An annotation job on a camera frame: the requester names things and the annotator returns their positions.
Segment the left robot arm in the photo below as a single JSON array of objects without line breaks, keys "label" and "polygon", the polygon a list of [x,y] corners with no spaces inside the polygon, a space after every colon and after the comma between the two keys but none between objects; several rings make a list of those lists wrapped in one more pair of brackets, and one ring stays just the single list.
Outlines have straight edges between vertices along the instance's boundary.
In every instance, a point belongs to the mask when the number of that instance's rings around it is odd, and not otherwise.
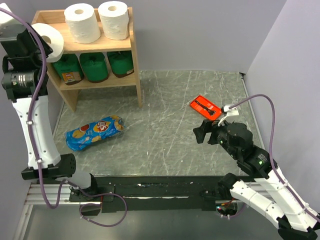
[{"label": "left robot arm", "polygon": [[45,60],[53,50],[29,24],[1,27],[0,44],[6,52],[1,85],[20,119],[28,151],[22,178],[70,183],[74,195],[81,192],[94,201],[99,195],[95,177],[77,169],[72,153],[58,152],[50,129]]}]

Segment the orange razor package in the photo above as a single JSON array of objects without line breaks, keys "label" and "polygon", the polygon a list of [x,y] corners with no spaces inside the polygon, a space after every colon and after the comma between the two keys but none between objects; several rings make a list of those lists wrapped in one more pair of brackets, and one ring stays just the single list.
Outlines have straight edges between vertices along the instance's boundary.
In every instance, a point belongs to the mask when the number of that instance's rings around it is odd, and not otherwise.
[{"label": "orange razor package", "polygon": [[192,100],[189,106],[204,118],[211,121],[217,120],[222,114],[222,110],[218,106],[202,95]]}]

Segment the white paper towel roll front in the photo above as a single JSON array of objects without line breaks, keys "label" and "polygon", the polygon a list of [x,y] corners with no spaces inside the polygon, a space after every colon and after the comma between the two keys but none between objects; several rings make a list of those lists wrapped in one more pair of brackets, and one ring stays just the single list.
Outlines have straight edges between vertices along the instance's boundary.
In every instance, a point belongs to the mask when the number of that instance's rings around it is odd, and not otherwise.
[{"label": "white paper towel roll front", "polygon": [[121,1],[107,1],[98,7],[104,35],[111,40],[125,40],[129,36],[128,6]]}]

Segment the white paper towel roll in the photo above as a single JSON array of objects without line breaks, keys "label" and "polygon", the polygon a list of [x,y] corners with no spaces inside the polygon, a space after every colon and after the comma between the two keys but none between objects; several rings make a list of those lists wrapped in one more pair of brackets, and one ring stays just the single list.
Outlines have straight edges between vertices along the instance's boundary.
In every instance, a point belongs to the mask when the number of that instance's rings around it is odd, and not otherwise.
[{"label": "white paper towel roll", "polygon": [[55,63],[60,60],[64,52],[64,38],[62,34],[54,27],[45,23],[38,22],[31,26],[53,50],[48,55],[46,61],[48,63]]},{"label": "white paper towel roll", "polygon": [[107,1],[98,7],[104,35],[111,40],[125,40],[129,36],[128,6],[121,1]]},{"label": "white paper towel roll", "polygon": [[95,9],[90,4],[70,5],[64,10],[64,16],[74,42],[90,44],[100,38],[101,31]]}]

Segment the white paper towel roll back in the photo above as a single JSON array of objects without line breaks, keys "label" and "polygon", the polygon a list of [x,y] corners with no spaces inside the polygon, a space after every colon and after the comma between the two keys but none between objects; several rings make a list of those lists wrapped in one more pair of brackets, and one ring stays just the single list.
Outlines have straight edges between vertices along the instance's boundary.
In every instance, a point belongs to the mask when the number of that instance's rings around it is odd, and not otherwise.
[{"label": "white paper towel roll back", "polygon": [[48,63],[55,63],[60,60],[64,52],[64,38],[62,34],[54,27],[45,23],[38,22],[31,26],[53,50],[48,55],[46,61]]}]

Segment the blue chips bag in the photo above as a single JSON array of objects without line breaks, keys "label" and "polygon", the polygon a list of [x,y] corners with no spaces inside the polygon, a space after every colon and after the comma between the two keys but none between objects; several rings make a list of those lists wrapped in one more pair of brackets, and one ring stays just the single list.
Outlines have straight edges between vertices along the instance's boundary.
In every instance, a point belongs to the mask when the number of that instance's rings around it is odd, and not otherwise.
[{"label": "blue chips bag", "polygon": [[117,115],[111,115],[66,132],[65,141],[72,151],[82,151],[95,142],[121,133],[124,129],[123,119]]}]

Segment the green roll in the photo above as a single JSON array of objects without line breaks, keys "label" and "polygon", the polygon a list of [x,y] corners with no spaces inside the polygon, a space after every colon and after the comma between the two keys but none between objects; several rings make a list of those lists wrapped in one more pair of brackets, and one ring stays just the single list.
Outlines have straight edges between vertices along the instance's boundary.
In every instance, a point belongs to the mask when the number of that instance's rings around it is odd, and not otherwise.
[{"label": "green roll", "polygon": [[107,52],[107,58],[111,70],[117,78],[124,78],[134,73],[132,52],[130,50]]},{"label": "green roll", "polygon": [[89,82],[100,83],[109,78],[105,55],[102,52],[81,53],[79,61]]},{"label": "green roll", "polygon": [[62,57],[52,65],[66,85],[74,85],[84,79],[80,62],[74,53],[63,54]]}]

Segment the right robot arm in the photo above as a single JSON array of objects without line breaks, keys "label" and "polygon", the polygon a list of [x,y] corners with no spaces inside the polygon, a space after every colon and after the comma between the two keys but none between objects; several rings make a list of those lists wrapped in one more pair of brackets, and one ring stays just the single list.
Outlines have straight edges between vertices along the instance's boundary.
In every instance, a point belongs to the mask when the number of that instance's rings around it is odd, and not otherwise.
[{"label": "right robot arm", "polygon": [[289,191],[289,183],[279,180],[280,168],[272,168],[269,153],[254,145],[253,134],[243,123],[217,120],[204,120],[193,129],[198,144],[204,142],[207,133],[208,143],[220,145],[234,160],[237,166],[260,184],[271,198],[253,190],[239,177],[226,174],[218,182],[218,193],[223,199],[235,198],[250,206],[269,220],[284,240],[315,240],[320,223],[319,214],[299,201]]}]

